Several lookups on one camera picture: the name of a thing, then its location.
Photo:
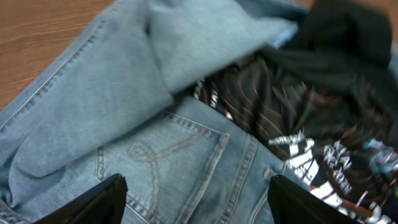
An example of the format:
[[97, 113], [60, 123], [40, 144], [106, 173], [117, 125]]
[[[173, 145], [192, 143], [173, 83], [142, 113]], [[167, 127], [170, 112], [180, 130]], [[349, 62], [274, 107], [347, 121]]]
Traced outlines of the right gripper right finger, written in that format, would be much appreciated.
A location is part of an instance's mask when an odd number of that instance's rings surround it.
[[356, 224], [283, 175], [271, 177], [268, 202], [275, 224]]

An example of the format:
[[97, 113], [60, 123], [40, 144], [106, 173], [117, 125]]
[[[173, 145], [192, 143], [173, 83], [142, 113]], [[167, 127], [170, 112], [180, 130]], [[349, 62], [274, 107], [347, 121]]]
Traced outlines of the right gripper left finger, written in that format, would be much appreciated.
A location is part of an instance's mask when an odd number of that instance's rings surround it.
[[121, 224], [127, 183], [114, 174], [35, 224]]

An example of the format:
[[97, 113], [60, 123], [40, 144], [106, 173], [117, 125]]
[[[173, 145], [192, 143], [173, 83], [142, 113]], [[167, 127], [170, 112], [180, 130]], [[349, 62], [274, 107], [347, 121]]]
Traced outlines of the light blue denim jeans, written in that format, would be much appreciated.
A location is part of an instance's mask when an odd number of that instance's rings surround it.
[[1, 222], [33, 223], [119, 173], [124, 223], [272, 223], [294, 173], [188, 88], [305, 14], [292, 1], [117, 0], [1, 111]]

